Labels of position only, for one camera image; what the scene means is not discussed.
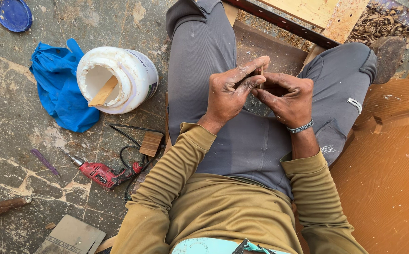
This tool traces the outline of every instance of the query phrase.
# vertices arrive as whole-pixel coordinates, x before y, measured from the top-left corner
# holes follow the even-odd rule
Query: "gray pants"
[[[196,123],[206,113],[209,76],[236,67],[236,45],[218,0],[179,0],[166,21],[172,38],[168,96],[174,144],[179,124]],[[314,81],[313,129],[329,164],[341,153],[360,113],[356,102],[363,103],[376,75],[376,61],[367,46],[349,43],[323,52],[298,76]],[[293,199],[279,162],[290,151],[289,133],[275,117],[242,110],[220,130],[196,172],[251,179]]]

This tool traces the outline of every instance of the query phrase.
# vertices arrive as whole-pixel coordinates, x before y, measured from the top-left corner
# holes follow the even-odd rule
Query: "rusty metal frame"
[[[247,0],[222,0],[222,1],[236,8],[239,8],[247,13],[250,13],[262,20],[272,23],[275,26],[280,27],[288,32],[291,32],[301,38],[304,38],[305,40],[309,40],[310,42],[319,45],[324,49],[331,49],[340,45],[340,43],[330,38],[327,38],[318,32],[315,32],[309,28],[299,25],[292,20],[282,17],[267,9],[264,9],[261,6],[251,3]]]

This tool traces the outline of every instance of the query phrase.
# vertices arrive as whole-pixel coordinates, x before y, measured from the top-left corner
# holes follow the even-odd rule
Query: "stone floor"
[[[119,150],[128,141],[105,123],[165,128],[170,49],[165,13],[174,0],[26,2],[34,17],[29,31],[13,33],[0,25],[0,201],[19,196],[32,196],[34,201],[0,216],[0,254],[34,253],[51,231],[44,226],[59,222],[65,214],[103,230],[107,238],[116,235],[126,213],[124,188],[103,190],[74,168],[56,147],[118,168]],[[84,133],[60,128],[43,109],[28,67],[38,42],[65,47],[71,37],[84,52],[114,46],[149,56],[160,75],[158,91],[133,112],[101,114],[100,121]],[[401,68],[406,71],[409,61],[404,63]],[[253,99],[247,103],[258,104]],[[143,133],[131,130],[128,133],[142,140]],[[53,176],[29,152],[32,148],[55,165],[61,178]]]

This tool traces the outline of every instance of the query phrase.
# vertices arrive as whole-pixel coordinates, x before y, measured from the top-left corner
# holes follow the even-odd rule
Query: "blue lid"
[[[23,0],[0,0],[0,23],[13,32],[27,31],[32,12]]]

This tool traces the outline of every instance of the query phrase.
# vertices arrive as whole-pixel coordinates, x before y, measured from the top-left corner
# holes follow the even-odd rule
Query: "olive long-sleeve shirt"
[[[182,240],[248,239],[272,250],[301,254],[291,200],[283,193],[225,176],[195,173],[216,136],[181,124],[176,144],[140,184],[111,254],[167,254]],[[314,254],[366,251],[350,234],[327,163],[319,153],[281,164],[291,180],[302,235]]]

